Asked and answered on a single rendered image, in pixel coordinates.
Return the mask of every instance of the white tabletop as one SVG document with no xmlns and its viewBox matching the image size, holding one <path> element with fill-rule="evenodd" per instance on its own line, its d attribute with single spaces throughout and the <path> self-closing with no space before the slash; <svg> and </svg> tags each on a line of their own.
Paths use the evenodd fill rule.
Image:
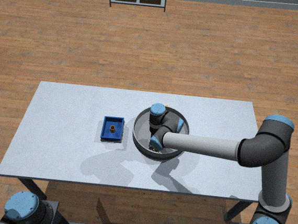
<svg viewBox="0 0 298 224">
<path fill-rule="evenodd" d="M 135 147 L 135 118 L 154 103 L 179 111 L 190 135 L 253 138 L 253 104 L 236 100 L 41 82 L 0 164 L 0 175 L 258 201 L 261 168 L 184 152 L 167 162 Z M 105 116 L 124 117 L 121 143 L 101 142 Z"/>
</svg>

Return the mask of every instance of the wooden floor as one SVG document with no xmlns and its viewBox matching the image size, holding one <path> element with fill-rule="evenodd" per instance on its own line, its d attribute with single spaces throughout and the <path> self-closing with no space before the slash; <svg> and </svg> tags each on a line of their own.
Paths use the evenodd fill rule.
<svg viewBox="0 0 298 224">
<path fill-rule="evenodd" d="M 258 127 L 271 114 L 298 127 L 298 11 L 191 1 L 161 8 L 108 0 L 0 0 L 0 159 L 40 81 L 253 102 Z M 298 223 L 298 132 L 287 192 Z M 36 181 L 71 222 L 224 223 L 236 201 Z M 0 217 L 27 189 L 0 177 Z M 256 204 L 234 221 L 248 223 Z"/>
</svg>

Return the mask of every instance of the blue square bin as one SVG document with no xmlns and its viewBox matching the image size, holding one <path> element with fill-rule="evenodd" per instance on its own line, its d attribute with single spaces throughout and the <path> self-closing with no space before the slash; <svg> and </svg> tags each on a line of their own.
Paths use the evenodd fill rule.
<svg viewBox="0 0 298 224">
<path fill-rule="evenodd" d="M 115 132 L 110 131 L 110 127 L 115 126 Z M 105 116 L 100 138 L 102 141 L 121 142 L 123 136 L 124 118 Z"/>
</svg>

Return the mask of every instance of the robotic arm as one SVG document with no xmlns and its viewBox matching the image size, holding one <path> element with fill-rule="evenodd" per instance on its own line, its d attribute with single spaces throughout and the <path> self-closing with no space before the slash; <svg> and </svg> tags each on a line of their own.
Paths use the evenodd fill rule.
<svg viewBox="0 0 298 224">
<path fill-rule="evenodd" d="M 262 166 L 262 191 L 251 223 L 261 217 L 285 223 L 291 209 L 291 199 L 285 191 L 294 131 L 294 123 L 289 118 L 270 115 L 254 138 L 241 141 L 182 135 L 179 132 L 183 124 L 183 120 L 166 111 L 164 105 L 154 104 L 150 111 L 150 145 L 160 151 L 171 148 L 233 160 L 245 167 Z"/>
</svg>

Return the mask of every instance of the brown cylindrical object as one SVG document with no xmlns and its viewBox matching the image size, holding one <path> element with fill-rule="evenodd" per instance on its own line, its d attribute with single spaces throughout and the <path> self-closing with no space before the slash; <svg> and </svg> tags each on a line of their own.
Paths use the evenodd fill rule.
<svg viewBox="0 0 298 224">
<path fill-rule="evenodd" d="M 112 133 L 114 133 L 114 132 L 116 131 L 116 129 L 115 129 L 115 126 L 114 126 L 114 125 L 112 125 L 112 126 L 110 127 L 110 131 L 111 131 Z"/>
</svg>

